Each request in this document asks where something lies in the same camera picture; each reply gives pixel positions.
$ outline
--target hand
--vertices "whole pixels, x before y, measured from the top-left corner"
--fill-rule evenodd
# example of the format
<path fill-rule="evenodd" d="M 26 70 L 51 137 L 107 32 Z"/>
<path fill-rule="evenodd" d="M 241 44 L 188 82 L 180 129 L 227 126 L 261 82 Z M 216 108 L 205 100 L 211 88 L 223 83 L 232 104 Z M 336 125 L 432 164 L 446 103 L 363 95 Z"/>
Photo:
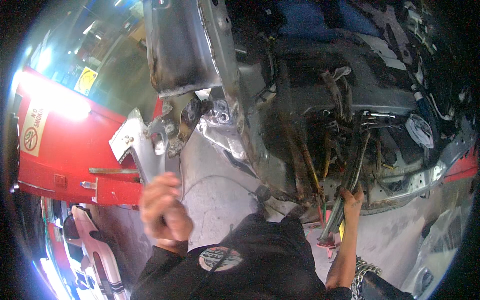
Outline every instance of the hand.
<path fill-rule="evenodd" d="M 357 225 L 360 217 L 360 209 L 363 203 L 363 188 L 360 183 L 357 184 L 357 191 L 352 195 L 349 190 L 340 187 L 340 195 L 344 201 L 343 212 L 345 214 L 345 224 Z"/>
<path fill-rule="evenodd" d="M 163 239 L 162 243 L 167 245 L 174 245 L 175 240 L 188 240 L 193 229 L 192 219 L 177 200 L 179 184 L 174 173 L 165 173 L 146 185 L 140 197 L 140 218 L 145 233 Z"/>

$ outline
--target sticker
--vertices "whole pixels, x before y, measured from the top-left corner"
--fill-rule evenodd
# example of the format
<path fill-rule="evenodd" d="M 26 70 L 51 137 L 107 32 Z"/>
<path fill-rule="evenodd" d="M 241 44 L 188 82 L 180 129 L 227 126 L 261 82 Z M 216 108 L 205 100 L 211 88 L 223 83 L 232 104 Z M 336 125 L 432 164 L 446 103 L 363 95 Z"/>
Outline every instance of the sticker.
<path fill-rule="evenodd" d="M 198 262 L 200 263 L 200 266 L 206 270 L 210 271 L 213 269 L 215 264 L 217 264 L 220 260 L 222 260 L 225 255 L 228 253 L 228 248 L 227 247 L 213 247 L 213 248 L 207 248 L 200 253 L 200 256 L 198 257 Z M 242 261 L 242 258 L 240 257 L 240 253 L 238 253 L 235 250 L 230 250 L 230 253 L 228 254 L 228 257 L 223 259 L 223 261 L 220 263 L 220 265 L 217 267 L 215 272 L 218 271 L 224 271 L 231 269 L 238 265 Z"/>
<path fill-rule="evenodd" d="M 38 156 L 48 112 L 49 109 L 44 106 L 43 101 L 32 98 L 20 135 L 20 150 Z"/>
<path fill-rule="evenodd" d="M 80 77 L 78 77 L 77 83 L 73 89 L 84 94 L 85 96 L 88 96 L 88 93 L 90 92 L 90 89 L 92 88 L 97 76 L 97 72 L 85 67 Z"/>

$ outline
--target chain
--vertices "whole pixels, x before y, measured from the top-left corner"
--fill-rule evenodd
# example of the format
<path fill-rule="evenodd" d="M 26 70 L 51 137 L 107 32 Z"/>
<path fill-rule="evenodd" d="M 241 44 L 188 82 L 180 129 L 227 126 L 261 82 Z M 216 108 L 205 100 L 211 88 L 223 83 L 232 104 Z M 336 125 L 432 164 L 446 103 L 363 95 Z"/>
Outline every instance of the chain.
<path fill-rule="evenodd" d="M 375 274 L 380 275 L 382 273 L 382 270 L 373 264 L 368 264 L 360 256 L 357 256 L 357 263 L 355 265 L 355 277 L 353 278 L 352 282 L 353 298 L 355 298 L 356 300 L 363 300 L 363 297 L 360 295 L 360 286 L 363 280 L 363 276 L 365 276 L 365 273 L 367 272 L 374 272 Z"/>

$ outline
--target yellow handle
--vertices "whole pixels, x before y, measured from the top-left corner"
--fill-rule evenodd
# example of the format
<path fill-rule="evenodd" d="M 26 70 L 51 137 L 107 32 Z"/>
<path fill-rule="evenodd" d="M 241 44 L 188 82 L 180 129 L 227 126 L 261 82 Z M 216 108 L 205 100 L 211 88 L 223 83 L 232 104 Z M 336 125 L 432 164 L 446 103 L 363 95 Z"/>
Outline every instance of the yellow handle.
<path fill-rule="evenodd" d="M 340 224 L 338 231 L 340 232 L 340 240 L 343 240 L 343 232 L 345 231 L 345 220 L 343 220 L 342 224 Z"/>

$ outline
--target white cloth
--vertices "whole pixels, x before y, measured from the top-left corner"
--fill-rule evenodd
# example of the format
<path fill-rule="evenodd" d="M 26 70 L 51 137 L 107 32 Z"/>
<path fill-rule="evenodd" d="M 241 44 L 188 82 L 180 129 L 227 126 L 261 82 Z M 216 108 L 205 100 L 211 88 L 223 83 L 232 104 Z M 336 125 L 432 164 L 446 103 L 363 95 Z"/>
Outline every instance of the white cloth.
<path fill-rule="evenodd" d="M 410 114 L 405 127 L 411 138 L 420 146 L 433 149 L 432 129 L 419 115 Z"/>

